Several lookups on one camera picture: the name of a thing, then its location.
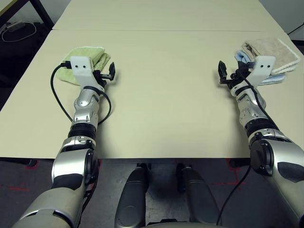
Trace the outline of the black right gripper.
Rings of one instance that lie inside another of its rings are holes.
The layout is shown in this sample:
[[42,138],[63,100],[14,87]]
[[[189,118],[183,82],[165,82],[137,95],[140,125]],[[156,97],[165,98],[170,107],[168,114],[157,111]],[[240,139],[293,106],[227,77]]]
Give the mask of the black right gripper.
[[237,62],[238,69],[235,73],[231,74],[233,76],[232,79],[227,79],[227,68],[224,62],[219,61],[218,63],[218,74],[220,78],[220,84],[227,85],[229,89],[232,89],[234,86],[241,83],[244,78],[246,78],[250,71],[249,69],[253,69],[255,66],[255,62]]

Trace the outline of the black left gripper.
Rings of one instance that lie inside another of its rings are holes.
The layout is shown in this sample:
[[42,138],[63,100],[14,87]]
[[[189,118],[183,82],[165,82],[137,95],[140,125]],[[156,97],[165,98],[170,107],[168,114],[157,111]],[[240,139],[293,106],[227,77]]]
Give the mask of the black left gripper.
[[99,70],[95,70],[93,75],[97,81],[97,83],[102,87],[105,88],[107,82],[106,80],[113,81],[115,76],[115,64],[112,62],[109,66],[109,74],[101,74]]

